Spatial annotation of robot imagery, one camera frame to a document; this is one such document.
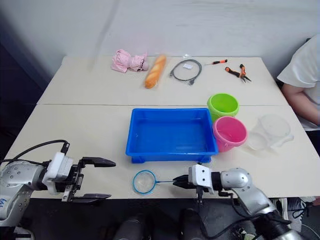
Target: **blue plastic tray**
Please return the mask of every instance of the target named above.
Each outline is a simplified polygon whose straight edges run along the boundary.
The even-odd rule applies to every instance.
[[[135,108],[125,153],[132,163],[197,161],[218,154],[207,108]]]

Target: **small white label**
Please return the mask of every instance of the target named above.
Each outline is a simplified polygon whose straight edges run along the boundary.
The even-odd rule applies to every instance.
[[[192,69],[194,66],[185,63],[185,64],[183,65],[183,67],[184,67],[185,69]]]

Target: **white shirt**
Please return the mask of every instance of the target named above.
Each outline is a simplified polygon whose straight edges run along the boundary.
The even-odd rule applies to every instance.
[[[320,35],[316,35],[300,47],[291,62],[277,77],[281,82],[305,88],[304,94],[320,113]],[[298,116],[304,130],[320,130],[320,126]]]

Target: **pink bucket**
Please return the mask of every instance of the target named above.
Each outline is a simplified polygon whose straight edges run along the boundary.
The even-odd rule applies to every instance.
[[[242,145],[248,136],[245,125],[232,116],[218,118],[212,126],[219,152],[226,152]]]

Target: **white table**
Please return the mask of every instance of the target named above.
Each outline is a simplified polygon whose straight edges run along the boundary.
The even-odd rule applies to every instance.
[[[158,85],[144,88],[147,72],[111,70],[111,56],[93,59],[65,57],[38,104],[73,105],[149,105],[203,106],[216,93],[229,93],[242,106],[288,105],[260,57],[193,57],[202,64],[202,72],[189,86],[173,77],[170,71],[182,57],[168,57]],[[204,65],[216,60],[227,63]],[[154,57],[149,57],[152,65]],[[225,67],[240,72],[244,64],[251,83],[227,73]]]
[[[14,157],[45,141],[65,139],[71,143],[68,156],[75,163],[81,157],[102,157],[117,164],[111,168],[87,166],[77,196],[108,193],[113,199],[195,198],[195,190],[185,190],[170,183],[158,184],[150,195],[142,196],[133,191],[132,179],[140,170],[149,169],[159,180],[171,180],[187,174],[188,167],[195,164],[190,161],[132,164],[125,150],[131,111],[137,107],[143,106],[37,105],[6,157]],[[290,106],[241,106],[236,117],[250,130],[257,118],[265,114],[285,118],[294,140],[273,151],[254,152],[246,146],[236,147],[213,156],[211,163],[205,165],[213,171],[234,167],[246,169],[254,184],[268,197],[320,196],[320,159]],[[59,144],[53,144],[24,157],[43,162],[60,149]],[[52,198],[47,191],[35,191],[32,197]],[[204,197],[217,196],[205,194]]]

